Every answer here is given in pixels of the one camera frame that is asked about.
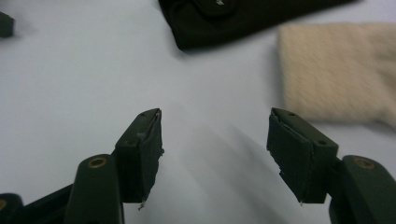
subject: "black bag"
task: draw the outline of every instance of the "black bag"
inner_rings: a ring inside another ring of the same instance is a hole
[[[9,37],[14,34],[14,19],[0,12],[0,37]]]
[[[179,49],[215,46],[357,0],[159,0]]]

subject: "white table surface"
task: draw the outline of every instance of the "white table surface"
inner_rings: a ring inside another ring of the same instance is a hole
[[[155,0],[1,0],[16,20],[0,39],[0,192],[25,204],[73,183],[78,164],[111,153],[134,118],[163,111],[157,182],[126,223],[330,223],[301,206],[265,150],[282,107],[276,27],[221,48],[182,52]],[[291,22],[396,22],[394,0],[366,0]],[[396,176],[396,131],[313,123]]]

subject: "screw hole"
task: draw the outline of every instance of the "screw hole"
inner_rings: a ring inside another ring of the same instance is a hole
[[[107,163],[107,159],[104,157],[98,157],[98,158],[93,158],[90,160],[88,163],[88,166],[90,168],[99,168],[101,166],[104,166]]]
[[[361,157],[356,157],[353,161],[364,169],[373,170],[375,168],[375,165],[372,161],[366,160]]]
[[[7,201],[0,199],[0,211],[7,206]]]

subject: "beige towel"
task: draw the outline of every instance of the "beige towel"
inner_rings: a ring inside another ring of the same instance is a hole
[[[278,47],[288,110],[396,127],[396,24],[290,24]]]

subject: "dark green plastic part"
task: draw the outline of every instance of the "dark green plastic part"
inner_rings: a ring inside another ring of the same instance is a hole
[[[121,224],[122,201],[116,163],[110,155],[82,161],[64,216],[64,224]]]
[[[125,203],[142,203],[155,184],[158,159],[163,154],[161,110],[138,115],[116,144],[112,155],[120,176],[120,192]]]
[[[343,158],[342,182],[356,223],[396,223],[396,182],[378,162]]]
[[[29,220],[29,224],[62,223],[72,188],[73,185],[69,185],[33,203],[27,204],[23,209],[25,219]]]
[[[0,12],[0,37],[14,35],[14,19]]]
[[[298,202],[324,203],[326,173],[336,163],[334,141],[298,115],[273,108],[267,150]]]
[[[14,224],[21,216],[22,199],[18,194],[0,194],[0,223]]]

